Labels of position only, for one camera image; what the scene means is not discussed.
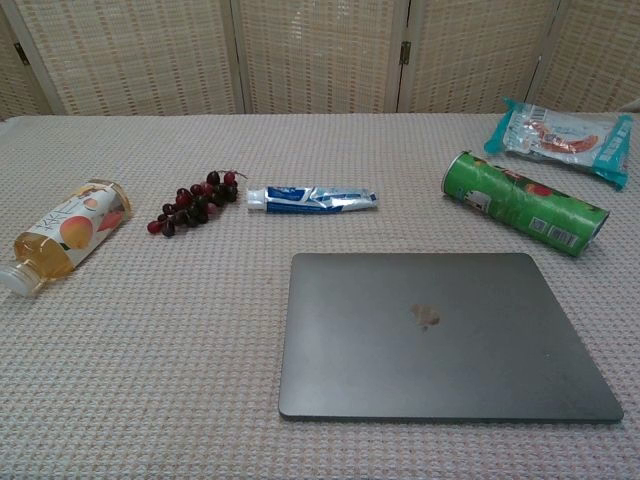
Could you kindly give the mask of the beige woven tablecloth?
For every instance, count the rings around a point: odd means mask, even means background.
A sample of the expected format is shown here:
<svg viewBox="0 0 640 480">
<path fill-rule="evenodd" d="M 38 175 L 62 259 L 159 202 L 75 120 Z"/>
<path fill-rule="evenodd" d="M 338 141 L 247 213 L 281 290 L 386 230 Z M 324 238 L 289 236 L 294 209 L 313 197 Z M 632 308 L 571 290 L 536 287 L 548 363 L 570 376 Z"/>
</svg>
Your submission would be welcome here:
<svg viewBox="0 0 640 480">
<path fill-rule="evenodd" d="M 132 218 L 70 277 L 0 286 L 0 479 L 640 480 L 640 116 L 622 191 L 579 171 L 498 164 L 608 209 L 573 259 L 442 195 L 494 114 L 24 116 L 0 121 L 0 264 L 85 181 Z M 176 190 L 238 170 L 205 225 L 151 235 Z M 246 192 L 362 188 L 375 209 L 249 210 Z M 290 422 L 277 410 L 298 252 L 525 252 L 624 411 L 616 425 Z"/>
</svg>

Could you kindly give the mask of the silver laptop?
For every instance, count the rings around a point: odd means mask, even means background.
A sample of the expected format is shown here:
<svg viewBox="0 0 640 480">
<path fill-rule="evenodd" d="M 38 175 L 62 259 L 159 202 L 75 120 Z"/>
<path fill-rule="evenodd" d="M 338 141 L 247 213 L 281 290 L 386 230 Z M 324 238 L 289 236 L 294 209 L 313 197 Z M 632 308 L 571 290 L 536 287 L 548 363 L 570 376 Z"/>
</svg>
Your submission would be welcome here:
<svg viewBox="0 0 640 480">
<path fill-rule="evenodd" d="M 278 409 L 288 419 L 623 417 L 524 253 L 294 256 Z"/>
</svg>

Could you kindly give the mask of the red grape bunch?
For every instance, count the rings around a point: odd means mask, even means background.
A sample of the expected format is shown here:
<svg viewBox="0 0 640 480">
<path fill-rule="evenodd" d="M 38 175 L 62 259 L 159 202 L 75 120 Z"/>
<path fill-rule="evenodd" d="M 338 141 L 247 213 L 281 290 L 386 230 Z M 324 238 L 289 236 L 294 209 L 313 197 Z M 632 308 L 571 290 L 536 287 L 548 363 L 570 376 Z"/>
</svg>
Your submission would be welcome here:
<svg viewBox="0 0 640 480">
<path fill-rule="evenodd" d="M 205 225 L 239 200 L 239 183 L 248 179 L 238 170 L 210 171 L 203 181 L 177 189 L 174 200 L 163 204 L 161 213 L 146 225 L 147 232 L 172 238 L 179 229 Z"/>
</svg>

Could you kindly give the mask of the blue white toothpaste tube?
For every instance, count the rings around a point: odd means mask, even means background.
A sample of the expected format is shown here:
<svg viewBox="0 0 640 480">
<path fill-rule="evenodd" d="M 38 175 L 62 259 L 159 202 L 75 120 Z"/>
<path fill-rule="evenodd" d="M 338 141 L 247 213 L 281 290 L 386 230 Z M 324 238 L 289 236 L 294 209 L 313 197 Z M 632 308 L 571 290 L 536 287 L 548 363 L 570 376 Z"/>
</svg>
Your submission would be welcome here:
<svg viewBox="0 0 640 480">
<path fill-rule="evenodd" d="M 375 209 L 375 192 L 342 187 L 275 187 L 246 192 L 249 210 L 276 214 L 335 214 Z"/>
</svg>

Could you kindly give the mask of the peach drink bottle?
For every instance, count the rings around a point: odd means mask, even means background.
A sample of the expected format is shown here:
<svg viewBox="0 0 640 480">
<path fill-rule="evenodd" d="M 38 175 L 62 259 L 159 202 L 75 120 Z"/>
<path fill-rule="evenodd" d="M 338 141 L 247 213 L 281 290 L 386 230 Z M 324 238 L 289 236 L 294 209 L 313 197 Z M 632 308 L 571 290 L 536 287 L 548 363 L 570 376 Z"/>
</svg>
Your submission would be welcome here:
<svg viewBox="0 0 640 480">
<path fill-rule="evenodd" d="M 120 185 L 89 180 L 18 235 L 15 260 L 0 265 L 0 285 L 22 296 L 37 293 L 73 272 L 130 216 Z"/>
</svg>

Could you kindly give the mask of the wicker folding screen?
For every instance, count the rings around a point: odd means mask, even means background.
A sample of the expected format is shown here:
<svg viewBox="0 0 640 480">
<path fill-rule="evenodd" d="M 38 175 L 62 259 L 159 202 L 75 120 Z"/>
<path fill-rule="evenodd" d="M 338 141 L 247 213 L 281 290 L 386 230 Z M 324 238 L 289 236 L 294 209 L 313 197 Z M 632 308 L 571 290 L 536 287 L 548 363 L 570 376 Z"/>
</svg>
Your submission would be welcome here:
<svg viewBox="0 0 640 480">
<path fill-rule="evenodd" d="M 23 115 L 640 113 L 640 0 L 0 0 Z"/>
</svg>

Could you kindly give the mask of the teal snack packet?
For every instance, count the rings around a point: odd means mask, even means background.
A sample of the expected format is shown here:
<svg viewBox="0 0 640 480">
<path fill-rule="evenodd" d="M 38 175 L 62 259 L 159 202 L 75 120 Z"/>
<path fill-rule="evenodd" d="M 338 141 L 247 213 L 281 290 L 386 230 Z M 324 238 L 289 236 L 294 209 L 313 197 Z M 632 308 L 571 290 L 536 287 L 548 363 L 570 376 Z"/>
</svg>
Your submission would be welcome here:
<svg viewBox="0 0 640 480">
<path fill-rule="evenodd" d="M 487 154 L 561 163 L 598 176 L 618 190 L 626 186 L 631 116 L 587 120 L 510 98 L 504 103 L 507 110 L 484 144 Z"/>
</svg>

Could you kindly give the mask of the green chips can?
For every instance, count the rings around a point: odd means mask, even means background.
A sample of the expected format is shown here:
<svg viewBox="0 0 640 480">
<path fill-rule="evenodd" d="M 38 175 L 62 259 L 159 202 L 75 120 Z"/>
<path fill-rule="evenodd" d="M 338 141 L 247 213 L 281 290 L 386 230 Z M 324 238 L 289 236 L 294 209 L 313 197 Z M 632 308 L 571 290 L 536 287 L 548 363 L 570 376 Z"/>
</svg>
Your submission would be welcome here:
<svg viewBox="0 0 640 480">
<path fill-rule="evenodd" d="M 469 152 L 451 162 L 444 194 L 565 254 L 578 257 L 610 212 Z"/>
</svg>

